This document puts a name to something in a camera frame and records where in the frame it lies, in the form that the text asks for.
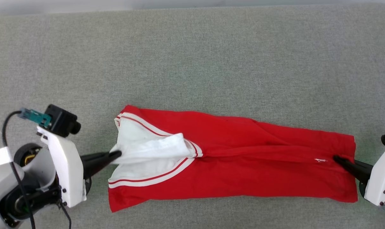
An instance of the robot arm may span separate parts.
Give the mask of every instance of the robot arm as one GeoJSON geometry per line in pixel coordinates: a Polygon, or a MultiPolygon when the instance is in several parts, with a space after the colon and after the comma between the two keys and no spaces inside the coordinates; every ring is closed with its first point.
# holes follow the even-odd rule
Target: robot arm
{"type": "MultiPolygon", "coordinates": [[[[77,117],[50,105],[44,114],[23,109],[19,115],[38,124],[37,135],[48,149],[34,143],[15,153],[15,168],[34,214],[49,204],[74,207],[86,200],[91,177],[121,155],[120,151],[79,156],[66,139],[80,130],[77,117]]],[[[23,194],[6,159],[8,148],[0,149],[0,229],[18,228],[30,217],[23,194]]]]}
{"type": "MultiPolygon", "coordinates": [[[[385,145],[385,135],[382,136],[381,140],[385,145]]],[[[385,152],[375,165],[357,160],[353,164],[339,156],[334,156],[334,161],[360,181],[360,193],[364,199],[385,209],[385,152]]]]}

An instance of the white stripe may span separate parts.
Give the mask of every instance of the white stripe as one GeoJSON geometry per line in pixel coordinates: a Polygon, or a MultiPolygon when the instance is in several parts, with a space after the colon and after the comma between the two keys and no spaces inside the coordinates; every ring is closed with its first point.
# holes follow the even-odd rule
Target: white stripe
{"type": "Polygon", "coordinates": [[[154,174],[153,176],[145,176],[145,177],[125,177],[125,176],[122,176],[122,177],[115,177],[115,178],[109,178],[109,182],[112,183],[112,182],[115,182],[115,181],[119,181],[119,180],[130,180],[130,181],[141,181],[141,180],[146,180],[146,179],[150,179],[150,178],[154,178],[154,177],[158,177],[158,176],[161,176],[163,174],[166,174],[168,173],[169,171],[173,170],[174,168],[176,168],[178,165],[180,165],[182,162],[186,162],[187,160],[185,160],[185,158],[182,158],[181,160],[177,161],[177,163],[174,164],[174,166],[172,166],[172,168],[170,170],[167,170],[167,171],[164,171],[164,172],[161,172],[159,174],[154,174]]]}
{"type": "Polygon", "coordinates": [[[195,146],[195,148],[196,148],[196,153],[197,153],[197,156],[196,157],[202,157],[202,149],[197,145],[197,144],[195,144],[194,142],[191,142],[194,146],[195,146]]]}
{"type": "Polygon", "coordinates": [[[183,171],[186,167],[188,167],[193,161],[194,161],[195,158],[188,158],[180,167],[178,167],[175,171],[173,171],[172,173],[169,173],[165,176],[162,176],[162,177],[159,177],[159,178],[156,178],[156,179],[152,179],[152,180],[148,180],[148,181],[141,181],[141,182],[131,182],[131,181],[119,181],[115,184],[109,184],[109,188],[116,188],[116,187],[119,187],[119,186],[132,186],[132,187],[144,187],[144,186],[149,186],[149,185],[152,185],[152,184],[158,184],[160,182],[163,182],[163,181],[166,181],[172,177],[174,177],[175,175],[179,174],[181,171],[183,171]]]}

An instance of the gray fabric surface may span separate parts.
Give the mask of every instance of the gray fabric surface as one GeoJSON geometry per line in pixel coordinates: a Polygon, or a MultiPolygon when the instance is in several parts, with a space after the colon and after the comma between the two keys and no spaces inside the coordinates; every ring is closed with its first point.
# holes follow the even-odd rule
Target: gray fabric surface
{"type": "MultiPolygon", "coordinates": [[[[385,4],[0,18],[0,127],[12,110],[49,103],[78,115],[70,139],[81,154],[109,150],[114,117],[133,104],[346,133],[356,158],[375,163],[385,150],[385,4]]],[[[13,119],[8,139],[13,150],[38,142],[35,125],[13,119]]],[[[385,212],[361,197],[151,200],[111,213],[113,170],[68,210],[73,228],[385,228],[385,212]]],[[[35,219],[68,227],[56,207],[35,219]]]]}

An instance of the cloth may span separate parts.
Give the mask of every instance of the cloth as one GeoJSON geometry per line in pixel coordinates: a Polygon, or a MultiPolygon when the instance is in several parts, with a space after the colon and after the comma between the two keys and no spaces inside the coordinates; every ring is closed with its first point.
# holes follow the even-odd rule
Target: cloth
{"type": "Polygon", "coordinates": [[[136,133],[137,125],[137,123],[129,119],[123,120],[123,131],[119,132],[117,145],[111,152],[120,150],[125,153],[113,163],[133,164],[158,158],[192,157],[194,155],[191,154],[191,149],[187,148],[182,133],[164,138],[154,138],[152,136],[146,140],[145,132],[136,133]]]}
{"type": "Polygon", "coordinates": [[[115,122],[119,134],[112,150],[122,149],[123,157],[109,179],[112,212],[149,199],[248,195],[357,201],[354,177],[332,159],[340,155],[353,162],[350,135],[134,106],[126,106],[115,122]],[[124,139],[135,136],[133,142],[149,142],[177,133],[185,137],[182,143],[189,154],[123,163],[124,139]]]}

